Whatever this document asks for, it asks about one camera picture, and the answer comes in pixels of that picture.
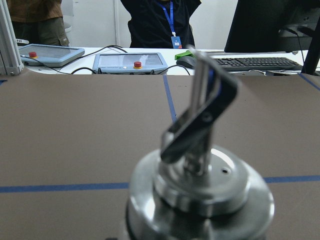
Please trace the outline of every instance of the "computer monitor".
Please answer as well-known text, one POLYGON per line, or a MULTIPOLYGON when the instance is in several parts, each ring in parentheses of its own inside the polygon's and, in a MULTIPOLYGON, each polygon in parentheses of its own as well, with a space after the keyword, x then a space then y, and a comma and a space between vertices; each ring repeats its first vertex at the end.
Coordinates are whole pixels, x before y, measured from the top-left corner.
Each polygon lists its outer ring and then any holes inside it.
MULTIPOLYGON (((319 19, 320 0, 238 0, 224 51, 268 53, 309 50, 312 39, 320 34, 319 27, 315 31, 319 19)), ((319 58, 314 58, 320 50, 317 44, 313 45, 315 47, 310 51, 317 66, 319 58)))

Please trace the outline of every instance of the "white wall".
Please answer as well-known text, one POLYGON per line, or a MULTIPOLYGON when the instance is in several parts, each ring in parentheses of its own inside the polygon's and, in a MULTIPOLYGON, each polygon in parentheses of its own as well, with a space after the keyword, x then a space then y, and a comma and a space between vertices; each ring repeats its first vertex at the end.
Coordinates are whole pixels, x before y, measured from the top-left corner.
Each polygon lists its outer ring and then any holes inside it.
MULTIPOLYGON (((190 20, 198 49, 225 47, 236 5, 237 0, 202 0, 190 20)), ((129 47, 130 15, 120 0, 73 0, 73 14, 72 46, 129 47)))
POLYGON ((69 35, 71 45, 77 47, 115 44, 114 0, 73 0, 72 30, 69 35))

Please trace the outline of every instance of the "person's arm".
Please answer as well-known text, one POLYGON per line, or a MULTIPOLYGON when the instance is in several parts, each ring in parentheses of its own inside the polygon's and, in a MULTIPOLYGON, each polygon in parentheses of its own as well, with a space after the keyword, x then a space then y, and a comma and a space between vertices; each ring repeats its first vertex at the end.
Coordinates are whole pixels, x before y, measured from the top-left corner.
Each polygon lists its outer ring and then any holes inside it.
POLYGON ((195 12, 195 10, 201 4, 201 0, 183 0, 186 5, 190 16, 195 12))
POLYGON ((139 9, 141 1, 143 0, 121 0, 121 3, 125 9, 132 14, 139 9))

